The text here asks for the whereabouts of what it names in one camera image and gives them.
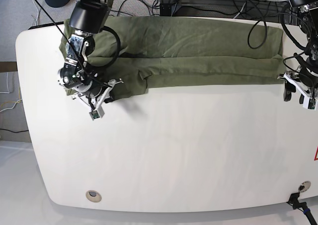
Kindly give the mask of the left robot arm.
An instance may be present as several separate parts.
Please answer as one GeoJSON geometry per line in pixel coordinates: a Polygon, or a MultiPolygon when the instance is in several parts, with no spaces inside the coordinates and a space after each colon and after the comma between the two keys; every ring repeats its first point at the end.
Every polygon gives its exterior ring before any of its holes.
{"type": "Polygon", "coordinates": [[[318,0],[280,0],[286,2],[280,12],[265,15],[252,2],[259,12],[258,22],[265,22],[268,17],[278,16],[283,31],[294,45],[301,50],[293,56],[283,60],[288,69],[278,76],[284,81],[284,101],[291,100],[292,94],[297,91],[301,94],[299,103],[306,109],[317,110],[318,108],[318,0]],[[294,17],[307,39],[306,45],[301,45],[290,33],[286,24],[285,16],[294,17]]]}

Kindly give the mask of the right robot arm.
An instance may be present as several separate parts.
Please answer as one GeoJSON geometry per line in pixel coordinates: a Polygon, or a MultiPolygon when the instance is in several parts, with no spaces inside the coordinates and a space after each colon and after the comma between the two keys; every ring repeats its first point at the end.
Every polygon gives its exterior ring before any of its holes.
{"type": "Polygon", "coordinates": [[[88,56],[94,51],[94,35],[106,31],[111,33],[116,42],[115,54],[105,66],[109,67],[119,56],[121,42],[118,34],[105,26],[114,0],[77,0],[69,20],[74,30],[70,36],[64,36],[65,62],[58,71],[58,83],[64,89],[75,90],[72,98],[80,99],[89,109],[93,118],[102,116],[101,105],[111,100],[110,92],[121,80],[108,82],[100,80],[95,67],[88,62],[88,56]]]}

